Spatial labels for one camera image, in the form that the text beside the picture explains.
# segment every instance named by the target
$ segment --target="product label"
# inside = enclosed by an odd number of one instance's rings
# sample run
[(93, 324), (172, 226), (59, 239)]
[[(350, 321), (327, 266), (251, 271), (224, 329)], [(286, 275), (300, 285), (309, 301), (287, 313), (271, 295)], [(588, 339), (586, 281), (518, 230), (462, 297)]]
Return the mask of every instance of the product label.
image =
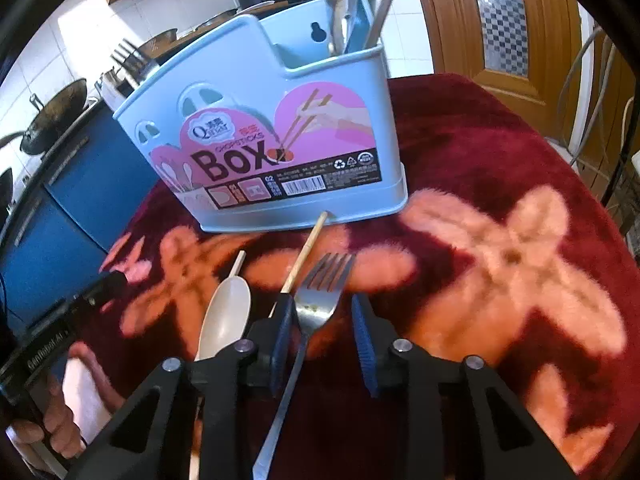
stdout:
[(382, 180), (364, 102), (327, 82), (287, 93), (273, 128), (239, 109), (198, 110), (182, 125), (180, 147), (160, 146), (150, 158), (196, 215)]

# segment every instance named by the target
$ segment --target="silver bolt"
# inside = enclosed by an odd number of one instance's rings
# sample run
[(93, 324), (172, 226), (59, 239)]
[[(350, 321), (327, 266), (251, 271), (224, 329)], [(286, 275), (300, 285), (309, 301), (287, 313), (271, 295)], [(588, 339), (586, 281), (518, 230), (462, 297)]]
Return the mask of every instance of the silver bolt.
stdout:
[(472, 370), (479, 370), (484, 366), (484, 360), (477, 355), (470, 355), (465, 359), (465, 364)]
[(394, 348), (399, 352), (408, 352), (413, 347), (414, 344), (408, 339), (396, 339), (394, 341)]
[(177, 357), (169, 357), (162, 362), (162, 370), (165, 372), (175, 372), (180, 368), (180, 359)]
[(241, 339), (239, 341), (236, 341), (236, 344), (234, 345), (234, 350), (236, 350), (236, 352), (240, 352), (241, 354), (250, 352), (253, 349), (254, 342), (250, 341), (249, 339)]

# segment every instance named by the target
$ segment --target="metal fork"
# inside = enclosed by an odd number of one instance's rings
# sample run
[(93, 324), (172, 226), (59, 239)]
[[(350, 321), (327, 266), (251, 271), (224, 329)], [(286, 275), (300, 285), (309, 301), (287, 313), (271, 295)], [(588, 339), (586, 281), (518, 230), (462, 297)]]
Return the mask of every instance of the metal fork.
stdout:
[(111, 59), (125, 70), (136, 83), (136, 87), (160, 68), (155, 59), (149, 57), (126, 39), (116, 47), (111, 54)]
[(314, 332), (334, 314), (354, 259), (353, 254), (325, 254), (296, 291), (296, 313), (302, 340), (273, 424), (258, 453), (258, 458), (255, 459), (254, 480), (266, 480), (269, 475), (289, 401), (305, 360), (306, 347)]

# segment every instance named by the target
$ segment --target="chopsticks illustration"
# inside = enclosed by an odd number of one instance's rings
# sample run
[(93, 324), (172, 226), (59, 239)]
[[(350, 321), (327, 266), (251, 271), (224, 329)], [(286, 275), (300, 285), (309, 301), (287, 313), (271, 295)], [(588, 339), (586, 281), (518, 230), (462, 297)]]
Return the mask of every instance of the chopsticks illustration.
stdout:
[[(305, 105), (302, 107), (302, 111), (303, 112), (306, 111), (311, 106), (311, 103), (313, 102), (313, 100), (318, 95), (318, 92), (319, 92), (318, 88), (314, 89), (311, 92), (311, 95), (309, 96), (309, 99), (306, 100)], [(331, 94), (327, 94), (324, 97), (324, 99), (322, 99), (322, 101), (320, 101), (320, 104), (318, 106), (325, 106), (331, 100), (332, 97), (333, 96)], [(311, 124), (313, 122), (313, 120), (316, 118), (316, 116), (312, 115), (312, 116), (309, 116), (308, 118), (306, 118), (306, 121), (302, 124), (302, 126), (300, 127), (298, 132), (293, 136), (293, 139), (291, 139), (291, 142), (285, 146), (285, 142), (287, 142), (287, 139), (289, 139), (289, 136), (291, 135), (291, 133), (293, 132), (295, 127), (298, 125), (298, 123), (300, 122), (301, 118), (302, 117), (299, 116), (299, 115), (296, 116), (295, 120), (291, 123), (291, 126), (289, 127), (287, 133), (285, 134), (284, 138), (282, 139), (281, 147), (284, 150), (284, 152), (282, 153), (281, 158), (284, 157), (286, 151), (289, 150), (289, 148), (293, 145), (294, 142), (296, 142), (296, 140), (298, 140), (298, 137), (300, 135), (302, 135), (302, 133), (304, 133), (304, 131), (309, 126), (309, 124)]]

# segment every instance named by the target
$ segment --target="checkered glass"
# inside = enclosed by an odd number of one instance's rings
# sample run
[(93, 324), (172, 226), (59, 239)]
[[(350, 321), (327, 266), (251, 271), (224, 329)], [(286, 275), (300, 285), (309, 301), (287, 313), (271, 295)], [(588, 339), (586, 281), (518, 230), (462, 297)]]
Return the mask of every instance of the checkered glass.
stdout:
[(524, 0), (478, 0), (484, 66), (511, 75), (529, 75), (529, 39)]

